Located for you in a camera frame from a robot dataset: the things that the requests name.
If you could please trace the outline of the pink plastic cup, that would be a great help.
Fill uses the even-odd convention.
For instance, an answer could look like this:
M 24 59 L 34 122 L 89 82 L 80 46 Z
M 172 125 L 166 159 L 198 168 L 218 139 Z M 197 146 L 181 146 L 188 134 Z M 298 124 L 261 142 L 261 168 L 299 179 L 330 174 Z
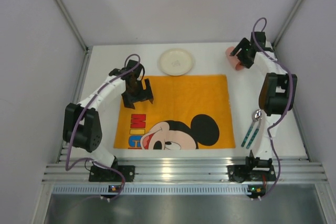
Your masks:
M 236 71 L 241 71 L 245 69 L 245 67 L 241 64 L 240 60 L 237 56 L 231 56 L 231 52 L 234 50 L 235 47 L 228 47 L 225 51 L 226 58 L 228 59 L 231 67 Z

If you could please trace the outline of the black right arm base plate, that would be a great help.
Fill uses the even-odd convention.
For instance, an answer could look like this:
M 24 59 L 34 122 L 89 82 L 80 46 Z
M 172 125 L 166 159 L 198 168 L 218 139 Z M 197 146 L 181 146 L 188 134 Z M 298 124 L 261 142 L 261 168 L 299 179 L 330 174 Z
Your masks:
M 251 168 L 247 165 L 229 165 L 227 171 L 230 182 L 274 182 L 276 180 L 273 166 Z

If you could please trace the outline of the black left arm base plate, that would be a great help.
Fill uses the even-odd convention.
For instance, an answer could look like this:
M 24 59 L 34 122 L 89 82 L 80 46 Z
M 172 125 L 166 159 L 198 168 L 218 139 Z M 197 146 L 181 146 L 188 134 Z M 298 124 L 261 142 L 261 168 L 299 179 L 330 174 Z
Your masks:
M 120 165 L 117 171 L 119 171 L 125 178 L 126 182 L 133 182 L 135 176 L 135 166 L 132 165 Z M 100 168 L 98 166 L 91 166 L 90 182 L 122 182 L 122 177 L 108 169 Z

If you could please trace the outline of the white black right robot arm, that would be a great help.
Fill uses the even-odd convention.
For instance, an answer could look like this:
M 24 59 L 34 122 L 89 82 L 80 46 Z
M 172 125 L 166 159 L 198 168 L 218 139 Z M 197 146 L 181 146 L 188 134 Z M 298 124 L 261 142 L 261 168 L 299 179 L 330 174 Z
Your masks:
M 280 65 L 272 48 L 266 46 L 263 31 L 253 31 L 250 39 L 243 38 L 236 47 L 229 47 L 225 54 L 236 71 L 257 68 L 264 79 L 258 98 L 261 130 L 255 133 L 250 129 L 248 132 L 253 133 L 254 138 L 251 140 L 247 135 L 242 147 L 251 148 L 256 157 L 270 159 L 274 156 L 278 127 L 293 107 L 297 76 Z

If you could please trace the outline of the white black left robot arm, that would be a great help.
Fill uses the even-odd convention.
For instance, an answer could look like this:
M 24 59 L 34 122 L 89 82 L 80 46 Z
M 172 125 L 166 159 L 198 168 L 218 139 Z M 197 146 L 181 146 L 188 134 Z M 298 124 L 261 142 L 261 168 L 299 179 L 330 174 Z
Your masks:
M 66 171 L 80 162 L 90 161 L 109 169 L 117 158 L 101 143 L 103 139 L 100 115 L 118 98 L 125 108 L 134 109 L 137 102 L 154 101 L 149 79 L 143 80 L 145 69 L 141 58 L 131 54 L 121 69 L 113 69 L 105 81 L 87 98 L 70 103 L 65 108 L 62 138 L 68 143 Z

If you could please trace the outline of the orange Mickey Mouse placemat cloth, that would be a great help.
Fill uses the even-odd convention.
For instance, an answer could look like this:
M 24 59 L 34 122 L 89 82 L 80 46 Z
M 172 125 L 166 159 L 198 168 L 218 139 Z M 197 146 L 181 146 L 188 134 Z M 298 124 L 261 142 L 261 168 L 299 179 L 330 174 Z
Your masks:
M 114 148 L 216 150 L 235 148 L 227 77 L 149 76 L 154 101 L 120 108 Z

